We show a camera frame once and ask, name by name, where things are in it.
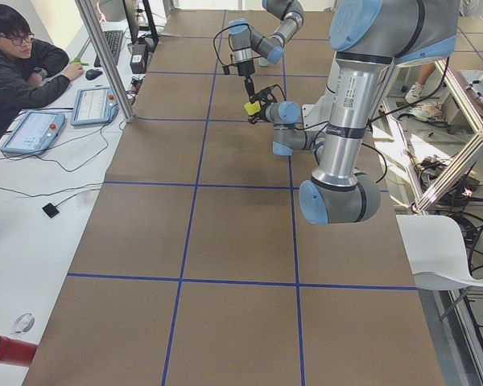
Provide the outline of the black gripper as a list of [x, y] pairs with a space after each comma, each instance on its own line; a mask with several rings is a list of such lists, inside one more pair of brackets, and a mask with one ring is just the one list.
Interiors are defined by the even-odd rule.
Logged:
[[254, 103], [255, 90], [254, 90], [254, 82], [253, 82], [253, 79], [251, 78], [251, 76], [254, 74], [254, 61], [245, 60], [241, 62], [236, 62], [235, 67], [237, 69], [237, 74], [239, 76], [245, 77], [244, 85], [249, 98], [249, 102]]
[[270, 122], [269, 112], [272, 102], [268, 101], [269, 95], [269, 91], [260, 91], [250, 97], [251, 103], [259, 102], [259, 104], [261, 105], [261, 111], [259, 112], [259, 114], [247, 118], [247, 121], [251, 125], [256, 125], [260, 121]]

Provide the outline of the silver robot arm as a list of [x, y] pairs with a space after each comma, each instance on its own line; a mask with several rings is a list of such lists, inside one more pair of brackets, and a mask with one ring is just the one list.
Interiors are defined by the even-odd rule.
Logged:
[[335, 55], [324, 95], [304, 108], [277, 101], [269, 88], [256, 91], [254, 59], [278, 63], [285, 45], [303, 26], [297, 1], [265, 1], [279, 19], [263, 35], [245, 19], [229, 23], [232, 58], [248, 94], [250, 123], [274, 126], [273, 151], [288, 156], [310, 150], [317, 167], [299, 186], [299, 205], [313, 224], [355, 223], [369, 219], [380, 205], [376, 182], [355, 166], [370, 118], [388, 89], [392, 71], [449, 57], [456, 45], [457, 1], [344, 1], [330, 24]]
[[250, 99], [256, 95], [252, 80], [255, 73], [254, 54], [269, 64], [278, 63], [283, 58], [285, 45], [304, 22], [304, 10], [300, 1], [262, 1], [262, 7], [280, 21], [271, 34], [261, 32], [245, 18], [232, 20], [228, 24], [231, 66], [244, 79]]

